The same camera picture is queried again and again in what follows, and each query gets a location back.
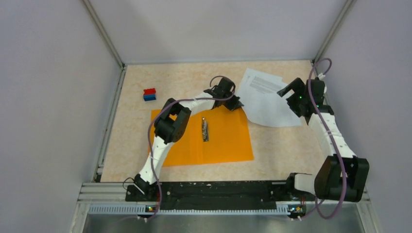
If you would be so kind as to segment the white paper sheets stack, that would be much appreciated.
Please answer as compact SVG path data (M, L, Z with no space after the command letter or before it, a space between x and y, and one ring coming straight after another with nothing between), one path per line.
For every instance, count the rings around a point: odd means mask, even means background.
M301 126L301 120L287 104L286 98L277 91L286 87L282 78L247 68L236 88L236 96L240 97L242 109L247 119L255 124L280 128Z

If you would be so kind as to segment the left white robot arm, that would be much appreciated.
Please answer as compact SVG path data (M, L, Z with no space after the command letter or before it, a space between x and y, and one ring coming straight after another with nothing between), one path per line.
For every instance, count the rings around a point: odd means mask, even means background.
M217 85L211 86L193 98L168 99L160 113L150 123L148 158L135 176L133 184L143 200L154 198L155 187L160 186L159 175L164 161L172 146L183 137L191 116L220 106L224 106L229 111L243 106L240 98L235 95L235 83L225 76L219 78Z

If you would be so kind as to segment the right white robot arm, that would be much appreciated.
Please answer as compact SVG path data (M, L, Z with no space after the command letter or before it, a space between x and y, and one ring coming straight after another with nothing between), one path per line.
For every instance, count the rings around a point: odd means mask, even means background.
M325 89L325 83L318 78L306 82L296 78L277 92L283 97L293 91L286 99L287 104L298 117L305 118L325 156L316 174L292 173L289 177L292 182L285 186L285 194L291 200L298 200L304 192L322 200L339 200L344 192L344 201L359 202L370 165L346 143L334 111L324 104Z

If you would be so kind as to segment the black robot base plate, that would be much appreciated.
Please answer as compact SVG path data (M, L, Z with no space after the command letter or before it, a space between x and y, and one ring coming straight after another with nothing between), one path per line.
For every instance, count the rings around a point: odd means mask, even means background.
M163 182L142 194L127 187L129 202L160 202L161 210L274 210L280 201L313 201L289 181Z

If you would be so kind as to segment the orange clip file folder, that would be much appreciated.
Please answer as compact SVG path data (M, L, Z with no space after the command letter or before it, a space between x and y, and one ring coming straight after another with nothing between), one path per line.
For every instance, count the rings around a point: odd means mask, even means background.
M209 141L202 138L202 117L208 122ZM254 159L248 120L242 109L221 106L190 117L183 137L170 149L163 166L244 162Z

